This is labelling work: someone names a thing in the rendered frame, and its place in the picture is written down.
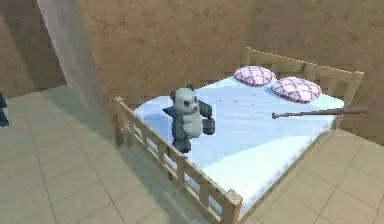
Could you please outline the black and white panda toy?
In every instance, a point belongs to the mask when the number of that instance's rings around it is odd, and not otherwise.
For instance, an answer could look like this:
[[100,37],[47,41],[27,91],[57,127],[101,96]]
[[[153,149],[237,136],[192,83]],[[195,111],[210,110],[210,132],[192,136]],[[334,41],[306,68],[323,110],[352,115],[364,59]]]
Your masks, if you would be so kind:
[[172,145],[181,153],[191,151],[190,140],[215,133],[212,106],[199,100],[192,84],[170,93],[172,105],[163,112],[172,118]]

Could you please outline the wooden bed with blue sheet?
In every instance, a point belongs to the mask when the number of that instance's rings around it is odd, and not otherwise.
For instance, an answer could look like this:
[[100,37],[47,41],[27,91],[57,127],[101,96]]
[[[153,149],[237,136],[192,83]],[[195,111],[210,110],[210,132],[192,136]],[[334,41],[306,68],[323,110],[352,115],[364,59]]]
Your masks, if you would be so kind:
[[[192,140],[183,154],[172,145],[172,119],[163,112],[169,96],[130,109],[114,100],[120,143],[138,145],[156,168],[214,224],[241,224],[258,202],[297,160],[344,115],[310,115],[272,119],[272,113],[295,113],[351,107],[363,73],[350,72],[246,48],[243,66],[261,66],[276,78],[251,87],[228,77],[196,89],[212,106],[215,133]],[[322,94],[309,103],[276,95],[279,79],[298,77],[319,85]]]

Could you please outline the purple checked pillow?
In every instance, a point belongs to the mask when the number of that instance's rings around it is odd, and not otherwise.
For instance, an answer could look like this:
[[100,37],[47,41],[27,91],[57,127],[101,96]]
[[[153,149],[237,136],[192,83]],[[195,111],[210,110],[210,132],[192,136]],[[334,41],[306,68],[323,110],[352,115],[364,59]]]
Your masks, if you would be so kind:
[[276,75],[271,70],[261,66],[243,66],[233,73],[233,77],[245,85],[261,87],[272,82]]
[[309,103],[322,94],[316,83],[298,77],[285,77],[277,80],[271,90],[278,96],[298,103]]

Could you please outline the brown baseball bat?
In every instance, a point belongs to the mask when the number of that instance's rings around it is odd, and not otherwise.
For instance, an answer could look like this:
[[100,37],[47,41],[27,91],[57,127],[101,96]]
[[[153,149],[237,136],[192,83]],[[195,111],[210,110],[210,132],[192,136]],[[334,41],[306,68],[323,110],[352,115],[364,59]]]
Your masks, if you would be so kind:
[[366,113],[369,111],[368,107],[365,106],[356,106],[356,107],[342,107],[334,109],[324,109],[316,111],[306,111],[306,112],[295,112],[295,113],[272,113],[272,119],[282,118],[282,117],[293,117],[293,116],[310,116],[310,115],[344,115],[344,114],[360,114]]

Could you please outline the dark blue object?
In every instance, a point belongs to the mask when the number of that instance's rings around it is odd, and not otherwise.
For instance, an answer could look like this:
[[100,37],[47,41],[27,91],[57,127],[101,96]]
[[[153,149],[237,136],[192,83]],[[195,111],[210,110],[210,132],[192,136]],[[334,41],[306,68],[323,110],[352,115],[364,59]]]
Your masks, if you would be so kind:
[[6,127],[9,125],[9,121],[3,111],[3,109],[6,107],[7,107],[7,103],[3,95],[0,93],[0,127]]

